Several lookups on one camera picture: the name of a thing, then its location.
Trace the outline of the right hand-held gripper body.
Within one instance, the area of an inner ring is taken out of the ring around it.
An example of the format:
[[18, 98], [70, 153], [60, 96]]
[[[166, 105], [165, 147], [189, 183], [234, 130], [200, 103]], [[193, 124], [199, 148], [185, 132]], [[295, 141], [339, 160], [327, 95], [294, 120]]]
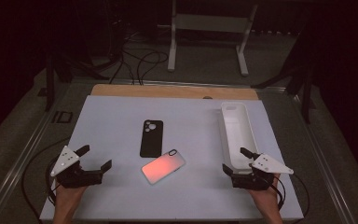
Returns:
[[230, 173], [234, 188], [267, 190], [273, 185], [276, 174], [292, 175], [294, 173], [293, 169], [267, 154], [255, 155], [255, 160], [250, 163], [250, 168], [249, 174], [240, 172]]

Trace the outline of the metal floor rail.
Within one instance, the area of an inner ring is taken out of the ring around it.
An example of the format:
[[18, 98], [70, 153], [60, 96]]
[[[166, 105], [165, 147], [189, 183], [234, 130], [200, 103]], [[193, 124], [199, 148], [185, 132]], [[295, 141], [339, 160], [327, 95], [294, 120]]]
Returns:
[[46, 100], [36, 95], [41, 88], [31, 89], [0, 126], [0, 214], [69, 87], [68, 83], [56, 85], [49, 111], [45, 109]]
[[322, 146], [317, 140], [315, 131], [312, 129], [311, 125], [308, 124], [303, 119], [301, 113], [302, 103], [300, 101], [300, 98], [297, 95], [295, 95], [292, 97], [291, 102], [295, 108], [297, 116], [301, 119], [302, 126], [305, 129], [306, 136], [310, 140], [313, 157], [316, 160], [318, 169], [324, 180], [324, 183], [332, 199], [332, 202], [337, 210], [337, 214], [340, 217], [340, 220], [342, 221], [343, 224], [356, 224], [356, 221], [354, 220], [353, 214], [347, 204], [347, 201], [345, 200], [345, 197], [342, 194], [342, 190], [324, 155]]

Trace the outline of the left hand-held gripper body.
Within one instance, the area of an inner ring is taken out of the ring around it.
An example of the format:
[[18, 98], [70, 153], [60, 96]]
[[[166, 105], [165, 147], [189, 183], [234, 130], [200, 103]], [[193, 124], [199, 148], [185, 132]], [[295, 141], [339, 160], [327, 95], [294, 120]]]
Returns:
[[67, 189], [98, 185], [102, 183], [100, 170], [85, 171], [80, 166], [80, 158], [68, 146], [65, 146], [49, 171], [51, 177]]

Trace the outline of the white table cover sheet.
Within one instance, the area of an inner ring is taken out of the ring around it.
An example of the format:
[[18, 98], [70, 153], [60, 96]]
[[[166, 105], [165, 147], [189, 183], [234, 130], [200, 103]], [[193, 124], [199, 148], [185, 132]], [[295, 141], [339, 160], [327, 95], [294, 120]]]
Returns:
[[[81, 159], [86, 170], [106, 161], [113, 167], [102, 184], [87, 189], [76, 218], [153, 222], [259, 218], [247, 191], [233, 188], [223, 172], [221, 104], [206, 99], [88, 97], [69, 147], [90, 147]], [[163, 151], [175, 149], [186, 161], [155, 185], [141, 171], [149, 162], [140, 155], [147, 119], [162, 121]]]

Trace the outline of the black square floor bracket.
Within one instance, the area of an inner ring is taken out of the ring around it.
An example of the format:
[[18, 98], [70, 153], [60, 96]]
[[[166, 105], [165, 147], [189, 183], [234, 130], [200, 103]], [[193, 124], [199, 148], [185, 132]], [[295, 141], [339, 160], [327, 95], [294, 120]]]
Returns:
[[70, 123], [73, 118], [72, 112], [67, 111], [56, 111], [54, 113], [52, 123]]

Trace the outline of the white metal stand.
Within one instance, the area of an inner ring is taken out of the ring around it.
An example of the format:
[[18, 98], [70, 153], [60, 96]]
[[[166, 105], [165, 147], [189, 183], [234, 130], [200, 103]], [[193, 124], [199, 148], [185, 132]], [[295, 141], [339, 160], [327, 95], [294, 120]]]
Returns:
[[171, 18], [171, 45], [168, 56], [169, 72], [175, 70], [176, 63], [176, 31], [192, 30], [192, 31], [208, 31], [208, 32], [225, 32], [242, 34], [242, 41], [236, 46], [236, 54], [241, 75], [247, 77], [249, 75], [244, 50], [249, 39], [251, 28], [255, 19], [258, 4], [251, 4], [250, 12], [246, 17], [225, 17], [211, 16], [199, 14], [183, 14], [177, 12], [177, 0], [172, 0], [172, 18]]

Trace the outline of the black phone case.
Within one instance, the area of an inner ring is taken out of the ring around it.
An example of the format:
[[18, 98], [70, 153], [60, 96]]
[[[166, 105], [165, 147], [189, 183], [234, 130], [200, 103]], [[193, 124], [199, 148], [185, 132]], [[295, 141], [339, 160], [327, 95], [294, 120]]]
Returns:
[[140, 156], [157, 158], [162, 151], [163, 121], [147, 119], [144, 121]]

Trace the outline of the person's left hand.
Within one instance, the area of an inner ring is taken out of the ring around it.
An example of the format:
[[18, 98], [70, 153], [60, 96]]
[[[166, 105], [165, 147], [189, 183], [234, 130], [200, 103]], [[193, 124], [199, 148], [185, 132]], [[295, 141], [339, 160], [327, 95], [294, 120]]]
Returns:
[[71, 224], [86, 187], [67, 189], [58, 186], [56, 189], [55, 213], [53, 224]]

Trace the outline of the person's right hand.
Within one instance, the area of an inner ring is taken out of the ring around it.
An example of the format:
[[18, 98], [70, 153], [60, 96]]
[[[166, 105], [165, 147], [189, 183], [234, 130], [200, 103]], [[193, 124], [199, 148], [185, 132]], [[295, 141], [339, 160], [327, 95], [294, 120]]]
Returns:
[[282, 224], [278, 206], [277, 192], [273, 188], [267, 190], [248, 189], [256, 208], [268, 224]]

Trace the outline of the white plastic tray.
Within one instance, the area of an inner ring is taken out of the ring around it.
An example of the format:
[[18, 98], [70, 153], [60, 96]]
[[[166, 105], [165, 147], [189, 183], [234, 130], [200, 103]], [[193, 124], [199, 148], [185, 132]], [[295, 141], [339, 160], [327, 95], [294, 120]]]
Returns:
[[219, 119], [221, 143], [224, 153], [224, 164], [235, 174], [246, 175], [252, 172], [248, 158], [241, 153], [245, 148], [251, 153], [257, 153], [257, 146], [246, 105], [237, 102], [223, 102]]

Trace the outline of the iridescent pink phone case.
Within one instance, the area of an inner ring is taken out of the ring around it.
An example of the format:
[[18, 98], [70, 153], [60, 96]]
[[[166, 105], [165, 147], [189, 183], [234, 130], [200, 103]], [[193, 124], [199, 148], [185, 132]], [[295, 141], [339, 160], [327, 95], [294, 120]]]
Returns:
[[186, 164], [183, 156], [172, 149], [142, 167], [142, 173], [150, 185], [158, 183]]

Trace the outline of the black stand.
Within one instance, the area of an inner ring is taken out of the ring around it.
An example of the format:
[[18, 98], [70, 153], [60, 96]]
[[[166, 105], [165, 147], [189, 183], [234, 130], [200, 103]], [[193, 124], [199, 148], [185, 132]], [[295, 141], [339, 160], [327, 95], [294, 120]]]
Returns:
[[86, 73], [89, 77], [95, 78], [97, 80], [107, 80], [107, 77], [99, 75], [92, 69], [88, 68], [86, 65], [83, 65], [79, 61], [71, 58], [66, 53], [62, 52], [59, 49], [47, 48], [46, 50], [46, 111], [49, 111], [55, 101], [55, 76], [58, 75], [58, 78], [62, 82], [69, 83], [72, 81], [72, 73], [70, 71], [70, 66], [73, 66], [76, 69], [79, 69]]
[[307, 123], [310, 123], [310, 92], [317, 44], [318, 41], [312, 35], [302, 31], [284, 61], [279, 74], [252, 85], [253, 89], [265, 89], [280, 80], [290, 77], [290, 81], [285, 87], [285, 92], [288, 95], [297, 95], [299, 91], [302, 91], [301, 115]]

